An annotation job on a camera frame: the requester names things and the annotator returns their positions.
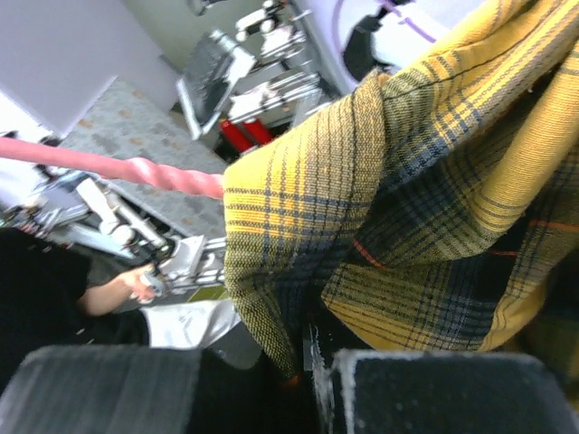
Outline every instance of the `tartan cloth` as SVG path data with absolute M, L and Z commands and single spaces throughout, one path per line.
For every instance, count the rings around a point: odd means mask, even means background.
M 226 285 L 282 378 L 320 299 L 376 349 L 461 351 L 579 301 L 553 283 L 579 246 L 578 37 L 576 0 L 488 0 L 228 168 Z M 535 333 L 575 376 L 578 312 Z

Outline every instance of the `pink pole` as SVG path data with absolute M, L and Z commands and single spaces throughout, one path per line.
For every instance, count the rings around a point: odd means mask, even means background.
M 146 158 L 119 160 L 110 156 L 98 156 L 6 137 L 0 137 L 0 156 L 39 165 L 92 172 L 108 179 L 150 184 L 161 190 L 201 194 L 214 199 L 223 198 L 222 175 L 182 170 L 171 165 L 157 165 Z

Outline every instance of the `orange stripe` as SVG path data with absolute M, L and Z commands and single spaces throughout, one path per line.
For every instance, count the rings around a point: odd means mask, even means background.
M 579 225 L 545 222 L 544 220 L 532 220 L 530 226 L 542 226 L 544 228 L 560 229 L 567 232 L 579 232 Z
M 356 247 L 360 254 L 372 265 L 378 267 L 379 269 L 385 269 L 385 266 L 378 262 L 376 259 L 372 258 L 372 255 L 370 255 L 370 253 L 368 253 L 368 251 L 362 247 L 362 244 L 360 244 L 358 240 L 354 240 L 354 247 Z
M 282 389 L 288 389 L 290 387 L 296 387 L 299 384 L 299 381 L 301 380 L 301 375 L 298 374 L 294 377 L 291 377 L 289 380 L 287 380 L 286 382 L 283 382 L 281 384 L 281 388 Z
M 518 255 L 518 252 L 516 252 L 516 251 L 507 251 L 507 250 L 489 250 L 489 253 L 491 255 L 497 255 L 497 256 L 514 256 L 514 257 L 516 257 Z

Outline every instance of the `human arm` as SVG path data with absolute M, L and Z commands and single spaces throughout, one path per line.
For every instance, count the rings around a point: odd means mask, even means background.
M 88 316 L 102 316 L 120 307 L 133 293 L 140 300 L 149 300 L 154 296 L 153 291 L 140 279 L 148 268 L 132 269 L 104 285 L 88 288 L 77 301 L 79 309 Z

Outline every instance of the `wire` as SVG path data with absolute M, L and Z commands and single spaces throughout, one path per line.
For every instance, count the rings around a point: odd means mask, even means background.
M 392 3 L 390 0 L 376 0 L 384 9 L 388 12 L 392 12 L 399 18 L 403 18 L 402 23 L 407 24 L 411 29 L 421 35 L 428 42 L 436 42 L 436 39 L 430 36 L 427 32 L 425 32 L 421 27 L 416 25 L 410 18 L 404 17 L 398 6 Z M 344 8 L 345 0 L 337 0 L 334 6 L 334 10 L 332 12 L 332 30 L 331 30 L 331 37 L 332 43 L 334 44 L 334 50 L 336 53 L 342 54 L 344 52 L 344 48 L 342 47 L 342 42 L 340 41 L 339 37 L 339 21 L 342 15 L 342 9 Z
M 345 0 L 337 0 L 334 5 L 334 11 L 332 12 L 332 41 L 334 43 L 334 49 L 336 53 L 342 55 L 344 48 L 342 47 L 342 42 L 340 41 L 340 17 L 342 16 L 342 8 L 344 7 Z

